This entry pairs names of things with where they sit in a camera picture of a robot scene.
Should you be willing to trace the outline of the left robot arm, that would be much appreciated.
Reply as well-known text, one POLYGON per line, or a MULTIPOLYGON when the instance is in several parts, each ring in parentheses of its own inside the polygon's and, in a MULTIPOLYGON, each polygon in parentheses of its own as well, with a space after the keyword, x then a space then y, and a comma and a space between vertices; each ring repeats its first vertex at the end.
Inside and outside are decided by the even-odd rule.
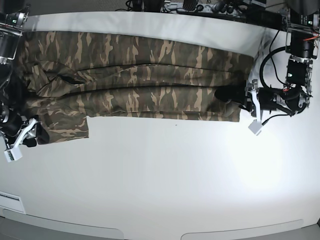
POLYGON ((259 79, 247 85, 245 109, 258 117, 262 111, 282 111, 289 116, 300 114, 310 104, 313 61, 320 46, 320 2, 286 0, 284 13, 269 12, 266 7, 250 6, 244 16, 247 22, 286 32, 285 46, 270 49, 259 68, 259 79), (282 88, 268 86, 264 69, 280 52, 289 54, 282 88))

